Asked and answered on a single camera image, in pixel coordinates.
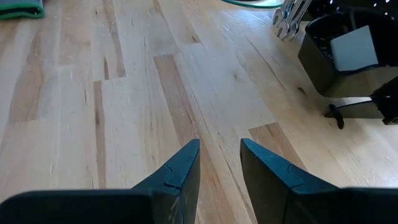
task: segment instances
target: metal wrench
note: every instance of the metal wrench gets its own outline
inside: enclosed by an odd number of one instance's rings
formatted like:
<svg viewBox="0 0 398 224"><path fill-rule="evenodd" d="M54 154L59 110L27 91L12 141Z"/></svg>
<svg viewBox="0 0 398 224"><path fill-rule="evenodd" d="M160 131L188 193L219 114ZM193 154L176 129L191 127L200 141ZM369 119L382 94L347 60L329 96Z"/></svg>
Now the metal wrench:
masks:
<svg viewBox="0 0 398 224"><path fill-rule="evenodd" d="M272 25L277 25L282 22L283 19L289 15L290 10L292 9L292 5L295 0L285 0L283 5L276 10L274 14L274 18L272 20Z"/></svg>
<svg viewBox="0 0 398 224"><path fill-rule="evenodd" d="M290 29L290 23L292 22L293 17L296 15L297 11L300 9L303 1L309 0L297 0L296 3L293 5L293 9L290 11L289 15L286 19L283 19L279 24L277 24L277 36L284 40L287 37L287 34Z"/></svg>
<svg viewBox="0 0 398 224"><path fill-rule="evenodd" d="M303 18L305 12L307 11L309 5L311 4L312 0L305 0L304 5L300 8L298 14L293 18L292 22L290 23L289 31L287 33L286 39L292 40L300 30L300 22Z"/></svg>

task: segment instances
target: wood grain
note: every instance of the wood grain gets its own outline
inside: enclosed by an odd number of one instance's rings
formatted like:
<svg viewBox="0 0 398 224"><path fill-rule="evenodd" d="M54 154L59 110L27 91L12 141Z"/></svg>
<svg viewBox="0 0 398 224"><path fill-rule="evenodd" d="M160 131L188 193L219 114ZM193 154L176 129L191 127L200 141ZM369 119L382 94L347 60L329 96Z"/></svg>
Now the wood grain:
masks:
<svg viewBox="0 0 398 224"><path fill-rule="evenodd" d="M256 223L241 138L339 186L397 187L398 127L322 116L274 11L216 0L46 1L0 22L0 200L130 188L201 139L197 223Z"/></svg>

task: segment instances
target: wrench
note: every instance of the wrench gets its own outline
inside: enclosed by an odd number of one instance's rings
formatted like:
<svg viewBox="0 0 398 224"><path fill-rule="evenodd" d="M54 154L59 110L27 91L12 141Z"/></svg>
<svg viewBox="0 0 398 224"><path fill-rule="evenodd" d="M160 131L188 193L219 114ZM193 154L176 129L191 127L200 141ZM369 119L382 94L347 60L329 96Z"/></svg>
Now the wrench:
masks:
<svg viewBox="0 0 398 224"><path fill-rule="evenodd" d="M309 5L311 4L312 0L306 0L303 7L301 7L298 14L293 18L292 22L290 23L289 31L287 33L286 39L292 40L300 30L300 22L303 18L305 12L307 11Z"/></svg>
<svg viewBox="0 0 398 224"><path fill-rule="evenodd" d="M284 40L289 32L290 29L290 23L292 22L293 17L296 15L298 9L300 9L302 2L303 1L309 1L309 0L297 0L296 3L293 6L292 11L290 11L289 15L286 17L286 19L283 19L280 24L277 25L277 36Z"/></svg>
<svg viewBox="0 0 398 224"><path fill-rule="evenodd" d="M292 9L293 2L295 0L285 0L283 5L276 10L274 14L274 18L272 20L272 25L277 25L282 22L283 19L289 15L290 10Z"/></svg>

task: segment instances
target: green hose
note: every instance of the green hose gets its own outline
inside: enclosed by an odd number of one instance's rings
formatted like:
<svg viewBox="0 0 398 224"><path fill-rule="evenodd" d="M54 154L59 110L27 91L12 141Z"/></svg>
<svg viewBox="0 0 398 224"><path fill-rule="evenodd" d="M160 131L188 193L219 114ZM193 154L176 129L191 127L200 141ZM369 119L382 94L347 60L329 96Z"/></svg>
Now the green hose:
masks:
<svg viewBox="0 0 398 224"><path fill-rule="evenodd" d="M275 9L283 4L283 1L278 3L276 3L275 1L270 1L270 4L264 4L264 5L248 4L242 1L235 1L235 0L222 0L222 1L235 4L237 6L252 7L256 9Z"/></svg>

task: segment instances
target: wooden floor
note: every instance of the wooden floor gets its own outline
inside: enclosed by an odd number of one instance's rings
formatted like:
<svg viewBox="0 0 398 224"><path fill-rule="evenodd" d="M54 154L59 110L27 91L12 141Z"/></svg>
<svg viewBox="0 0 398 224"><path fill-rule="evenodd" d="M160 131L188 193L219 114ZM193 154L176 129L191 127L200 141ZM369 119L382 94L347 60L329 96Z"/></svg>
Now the wooden floor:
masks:
<svg viewBox="0 0 398 224"><path fill-rule="evenodd" d="M339 186L398 187L398 127L322 116L274 11L220 0L48 0L0 22L0 201L128 188L201 139L197 223L255 223L239 160L252 138Z"/></svg>

